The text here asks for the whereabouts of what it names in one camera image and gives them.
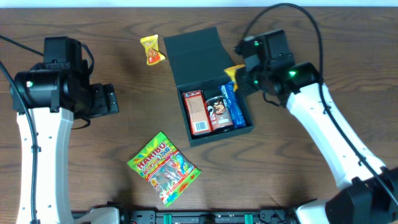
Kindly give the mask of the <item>yellow orange snack packet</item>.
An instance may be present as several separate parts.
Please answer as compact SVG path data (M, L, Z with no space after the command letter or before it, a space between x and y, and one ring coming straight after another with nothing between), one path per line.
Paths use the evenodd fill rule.
M233 91L236 91L238 89L238 84L236 83L236 73L239 69L244 68L245 65L235 65L233 67L229 67L224 69L225 74L230 77L231 81L233 82Z

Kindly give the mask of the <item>blue cookie pack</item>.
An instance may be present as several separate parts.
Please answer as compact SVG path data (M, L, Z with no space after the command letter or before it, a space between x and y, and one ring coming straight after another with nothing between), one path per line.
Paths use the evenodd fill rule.
M220 85L219 90L221 91L226 103L228 104L228 108L233 120L234 129L245 128L246 122L243 116L243 112L241 111L238 101L236 99L236 95L234 92L234 82L230 81L224 85Z

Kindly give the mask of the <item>dark snack can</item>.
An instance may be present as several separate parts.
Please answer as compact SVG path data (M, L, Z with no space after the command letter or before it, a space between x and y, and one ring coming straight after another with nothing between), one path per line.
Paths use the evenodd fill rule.
M219 90L205 92L205 108L215 134L234 128L228 103Z

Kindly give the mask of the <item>red cardboard carton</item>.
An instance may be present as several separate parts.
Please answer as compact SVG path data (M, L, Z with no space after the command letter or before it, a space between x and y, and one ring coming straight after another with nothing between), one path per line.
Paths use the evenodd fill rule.
M202 90L194 90L182 93L183 102L190 123L190 132L193 136L210 134L212 127L207 115Z

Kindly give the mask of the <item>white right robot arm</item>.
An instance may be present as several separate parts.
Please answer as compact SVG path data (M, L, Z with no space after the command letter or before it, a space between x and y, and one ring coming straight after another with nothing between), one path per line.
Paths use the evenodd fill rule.
M262 90L307 130L339 189L329 200L294 209L297 223L392 223L397 220L397 169L388 169L360 140L309 62L272 71L241 67L236 81L245 94Z

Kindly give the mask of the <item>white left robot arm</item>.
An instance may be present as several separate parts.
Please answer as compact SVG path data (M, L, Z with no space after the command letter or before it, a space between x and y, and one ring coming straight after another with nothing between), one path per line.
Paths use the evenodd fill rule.
M112 84L91 84L72 70L19 72L11 87L22 142L17 223L119 223L116 208L75 219L68 187L68 148L75 119L118 113Z

